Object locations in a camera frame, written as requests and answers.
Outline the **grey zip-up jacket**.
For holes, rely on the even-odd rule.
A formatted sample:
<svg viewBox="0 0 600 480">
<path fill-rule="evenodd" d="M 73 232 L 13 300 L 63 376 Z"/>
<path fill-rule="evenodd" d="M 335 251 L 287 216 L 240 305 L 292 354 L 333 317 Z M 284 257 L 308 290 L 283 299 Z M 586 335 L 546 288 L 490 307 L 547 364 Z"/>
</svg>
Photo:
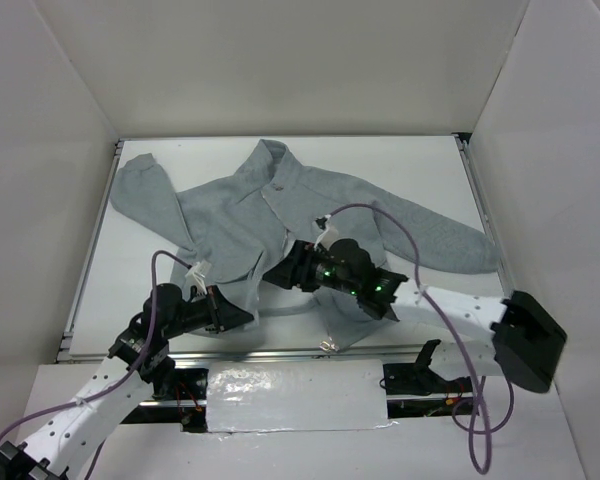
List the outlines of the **grey zip-up jacket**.
<svg viewBox="0 0 600 480">
<path fill-rule="evenodd" d="M 316 219 L 333 214 L 344 238 L 384 266 L 396 255 L 452 274 L 490 274 L 500 256 L 481 231 L 355 176 L 301 164 L 283 143 L 261 140 L 228 177 L 184 191 L 150 154 L 115 175 L 112 207 L 177 247 L 171 282 L 210 264 L 208 280 L 233 304 L 259 314 L 258 288 L 296 240 L 314 241 Z"/>
</svg>

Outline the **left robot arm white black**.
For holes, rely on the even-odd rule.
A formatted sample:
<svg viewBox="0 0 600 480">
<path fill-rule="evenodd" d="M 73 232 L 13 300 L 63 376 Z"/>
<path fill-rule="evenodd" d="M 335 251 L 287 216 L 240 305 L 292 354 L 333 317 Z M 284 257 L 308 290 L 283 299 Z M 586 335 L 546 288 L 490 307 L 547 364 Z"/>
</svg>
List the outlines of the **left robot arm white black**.
<svg viewBox="0 0 600 480">
<path fill-rule="evenodd" d="M 29 415 L 29 420 L 42 417 L 46 422 L 22 442 L 0 443 L 0 479 L 76 478 L 140 403 L 174 391 L 170 339 L 198 329 L 224 333 L 252 319 L 215 286 L 191 300 L 184 300 L 174 284 L 155 286 L 74 397 Z"/>
</svg>

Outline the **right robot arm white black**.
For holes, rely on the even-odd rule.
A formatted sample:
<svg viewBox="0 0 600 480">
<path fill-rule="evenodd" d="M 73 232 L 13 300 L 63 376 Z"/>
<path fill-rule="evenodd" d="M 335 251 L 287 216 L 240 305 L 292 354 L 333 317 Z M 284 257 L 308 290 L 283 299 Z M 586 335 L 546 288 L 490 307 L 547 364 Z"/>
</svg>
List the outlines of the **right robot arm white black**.
<svg viewBox="0 0 600 480">
<path fill-rule="evenodd" d="M 464 360 L 469 358 L 477 376 L 501 375 L 526 391 L 544 394 L 567 341 L 565 330 L 527 292 L 498 298 L 419 286 L 375 266 L 353 239 L 338 240 L 330 248 L 297 241 L 264 279 L 283 289 L 338 291 L 375 320 L 422 323 L 465 337 L 453 346 L 431 341 L 423 348 L 424 361 L 414 371 L 426 391 L 466 376 Z"/>
</svg>

